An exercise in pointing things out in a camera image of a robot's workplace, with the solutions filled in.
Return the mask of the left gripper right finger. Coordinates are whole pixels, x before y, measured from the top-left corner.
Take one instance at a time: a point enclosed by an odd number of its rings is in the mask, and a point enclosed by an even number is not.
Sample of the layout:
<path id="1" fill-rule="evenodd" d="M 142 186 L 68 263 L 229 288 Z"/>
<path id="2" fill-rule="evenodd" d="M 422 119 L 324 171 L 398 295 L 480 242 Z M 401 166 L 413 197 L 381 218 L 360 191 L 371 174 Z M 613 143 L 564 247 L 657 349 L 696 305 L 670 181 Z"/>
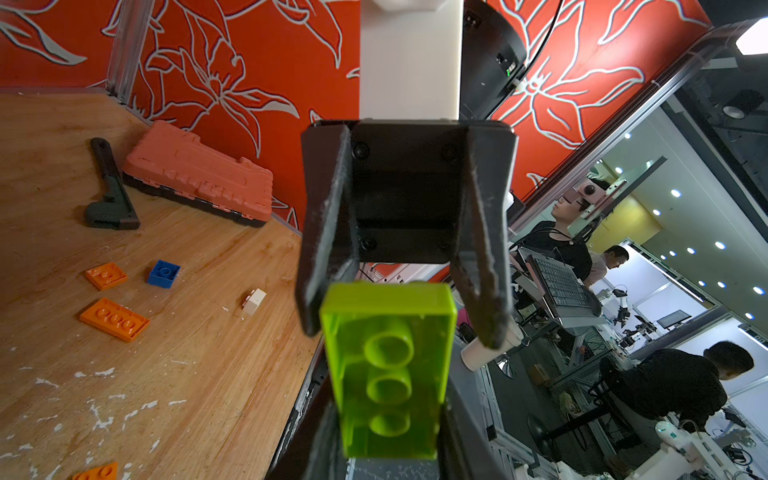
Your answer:
<path id="1" fill-rule="evenodd" d="M 437 452 L 441 479 L 509 478 L 452 383 L 447 386 L 441 411 Z"/>

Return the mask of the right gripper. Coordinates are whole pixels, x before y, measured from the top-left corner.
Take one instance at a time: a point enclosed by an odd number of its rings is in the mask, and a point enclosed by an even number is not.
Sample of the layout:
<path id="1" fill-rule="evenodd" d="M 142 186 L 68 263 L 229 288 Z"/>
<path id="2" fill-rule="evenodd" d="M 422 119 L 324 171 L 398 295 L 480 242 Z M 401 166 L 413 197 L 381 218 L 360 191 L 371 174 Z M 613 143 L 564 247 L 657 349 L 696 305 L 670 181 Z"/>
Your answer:
<path id="1" fill-rule="evenodd" d="M 444 264 L 480 342 L 512 319 L 507 195 L 517 136 L 499 121 L 317 122 L 301 134 L 307 205 L 295 301 L 316 336 L 331 283 L 370 263 Z"/>

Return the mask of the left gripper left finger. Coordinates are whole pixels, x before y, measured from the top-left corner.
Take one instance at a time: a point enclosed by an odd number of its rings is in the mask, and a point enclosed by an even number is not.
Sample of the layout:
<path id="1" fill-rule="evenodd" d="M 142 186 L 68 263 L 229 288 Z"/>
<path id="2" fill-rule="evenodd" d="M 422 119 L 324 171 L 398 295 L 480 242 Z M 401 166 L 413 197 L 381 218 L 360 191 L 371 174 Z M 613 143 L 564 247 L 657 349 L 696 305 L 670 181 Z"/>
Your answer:
<path id="1" fill-rule="evenodd" d="M 329 367 L 316 359 L 289 415 L 266 477 L 268 479 L 343 479 L 347 459 Z"/>

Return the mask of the long green lego plate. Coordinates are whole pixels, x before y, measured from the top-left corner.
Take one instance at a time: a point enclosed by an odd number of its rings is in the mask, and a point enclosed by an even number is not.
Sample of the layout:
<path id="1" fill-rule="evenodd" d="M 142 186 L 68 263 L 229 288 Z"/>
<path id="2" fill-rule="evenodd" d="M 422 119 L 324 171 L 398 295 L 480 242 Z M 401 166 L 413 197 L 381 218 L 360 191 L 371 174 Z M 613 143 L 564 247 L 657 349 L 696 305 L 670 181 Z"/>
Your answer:
<path id="1" fill-rule="evenodd" d="M 348 458 L 434 460 L 457 308 L 446 284 L 333 284 L 320 308 Z"/>

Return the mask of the orange square lego plate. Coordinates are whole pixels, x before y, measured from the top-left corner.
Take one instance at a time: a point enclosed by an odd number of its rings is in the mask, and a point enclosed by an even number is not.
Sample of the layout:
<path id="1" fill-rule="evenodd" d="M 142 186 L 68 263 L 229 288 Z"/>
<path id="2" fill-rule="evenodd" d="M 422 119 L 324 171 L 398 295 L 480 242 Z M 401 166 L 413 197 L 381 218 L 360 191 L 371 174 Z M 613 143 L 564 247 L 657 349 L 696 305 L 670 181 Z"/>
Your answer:
<path id="1" fill-rule="evenodd" d="M 84 472 L 76 473 L 72 480 L 116 480 L 118 476 L 119 463 L 98 466 Z"/>

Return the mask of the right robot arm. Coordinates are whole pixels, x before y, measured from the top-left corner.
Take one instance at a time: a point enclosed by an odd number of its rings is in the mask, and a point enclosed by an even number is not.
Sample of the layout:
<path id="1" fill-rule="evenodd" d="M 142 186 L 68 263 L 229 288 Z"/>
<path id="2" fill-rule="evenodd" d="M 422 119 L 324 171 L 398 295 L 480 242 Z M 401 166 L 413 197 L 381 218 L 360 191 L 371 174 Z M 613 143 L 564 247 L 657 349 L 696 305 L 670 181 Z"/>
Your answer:
<path id="1" fill-rule="evenodd" d="M 508 198 L 518 139 L 491 119 L 527 51 L 482 1 L 365 1 L 359 113 L 301 136 L 307 207 L 295 300 L 320 329 L 363 262 L 446 264 L 482 344 L 512 321 Z"/>

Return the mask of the white lego brick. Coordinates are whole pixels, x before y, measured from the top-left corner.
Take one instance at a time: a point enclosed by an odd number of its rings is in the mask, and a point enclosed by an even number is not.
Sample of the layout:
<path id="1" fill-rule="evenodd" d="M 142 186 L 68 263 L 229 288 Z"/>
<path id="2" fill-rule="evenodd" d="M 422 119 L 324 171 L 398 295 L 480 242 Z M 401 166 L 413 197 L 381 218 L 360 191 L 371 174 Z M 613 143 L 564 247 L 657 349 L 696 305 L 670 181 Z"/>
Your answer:
<path id="1" fill-rule="evenodd" d="M 252 316 L 266 298 L 266 293 L 261 289 L 252 290 L 246 295 L 241 308 L 244 315 Z"/>

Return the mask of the blue lego brick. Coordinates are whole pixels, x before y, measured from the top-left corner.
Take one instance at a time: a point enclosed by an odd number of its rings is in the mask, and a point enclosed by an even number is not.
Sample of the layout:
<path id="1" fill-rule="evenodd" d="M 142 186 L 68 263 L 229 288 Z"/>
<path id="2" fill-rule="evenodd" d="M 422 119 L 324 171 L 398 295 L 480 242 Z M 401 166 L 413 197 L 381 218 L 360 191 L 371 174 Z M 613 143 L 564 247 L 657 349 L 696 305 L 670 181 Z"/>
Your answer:
<path id="1" fill-rule="evenodd" d="M 148 275 L 147 283 L 163 289 L 170 289 L 180 270 L 179 265 L 158 260 Z"/>

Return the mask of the long orange lego plate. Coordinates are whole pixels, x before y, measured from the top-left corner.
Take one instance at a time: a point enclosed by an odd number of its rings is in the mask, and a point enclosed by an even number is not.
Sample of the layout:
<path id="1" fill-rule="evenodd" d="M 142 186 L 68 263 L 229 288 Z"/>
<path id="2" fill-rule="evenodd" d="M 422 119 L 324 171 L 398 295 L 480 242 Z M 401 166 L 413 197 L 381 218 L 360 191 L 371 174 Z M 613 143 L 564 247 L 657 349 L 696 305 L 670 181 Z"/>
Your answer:
<path id="1" fill-rule="evenodd" d="M 107 298 L 84 310 L 79 320 L 124 342 L 134 341 L 150 324 L 148 318 Z"/>

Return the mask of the small orange lego plate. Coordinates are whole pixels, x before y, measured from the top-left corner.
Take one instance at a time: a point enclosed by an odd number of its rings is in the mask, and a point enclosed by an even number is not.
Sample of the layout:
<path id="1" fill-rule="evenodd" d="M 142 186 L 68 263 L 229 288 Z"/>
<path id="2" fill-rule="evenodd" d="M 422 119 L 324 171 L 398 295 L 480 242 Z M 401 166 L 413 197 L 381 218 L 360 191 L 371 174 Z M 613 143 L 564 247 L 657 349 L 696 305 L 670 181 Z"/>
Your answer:
<path id="1" fill-rule="evenodd" d="M 114 262 L 88 269 L 84 275 L 100 291 L 117 287 L 128 280 L 128 275 Z"/>

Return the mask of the red plastic tool case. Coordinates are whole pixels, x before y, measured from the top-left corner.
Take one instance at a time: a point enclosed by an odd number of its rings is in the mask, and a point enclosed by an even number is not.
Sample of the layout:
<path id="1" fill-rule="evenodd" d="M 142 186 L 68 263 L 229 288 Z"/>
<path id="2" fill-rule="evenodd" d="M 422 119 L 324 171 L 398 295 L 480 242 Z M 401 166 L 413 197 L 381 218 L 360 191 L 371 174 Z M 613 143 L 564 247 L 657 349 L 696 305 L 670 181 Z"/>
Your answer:
<path id="1" fill-rule="evenodd" d="M 248 158 L 233 158 L 200 137 L 157 121 L 127 155 L 126 184 L 239 224 L 259 228 L 272 216 L 273 174 Z"/>

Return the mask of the dark green clamp tool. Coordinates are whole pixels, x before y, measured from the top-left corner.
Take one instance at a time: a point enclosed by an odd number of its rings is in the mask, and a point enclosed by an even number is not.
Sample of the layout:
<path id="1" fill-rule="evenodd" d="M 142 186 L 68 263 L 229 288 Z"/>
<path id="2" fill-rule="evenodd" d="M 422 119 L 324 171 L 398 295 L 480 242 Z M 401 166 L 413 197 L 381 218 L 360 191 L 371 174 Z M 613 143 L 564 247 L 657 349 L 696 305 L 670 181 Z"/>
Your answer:
<path id="1" fill-rule="evenodd" d="M 125 190 L 111 145 L 103 138 L 94 137 L 90 140 L 90 147 L 100 167 L 106 191 L 101 200 L 86 207 L 86 225 L 101 229 L 137 230 L 141 223 Z"/>

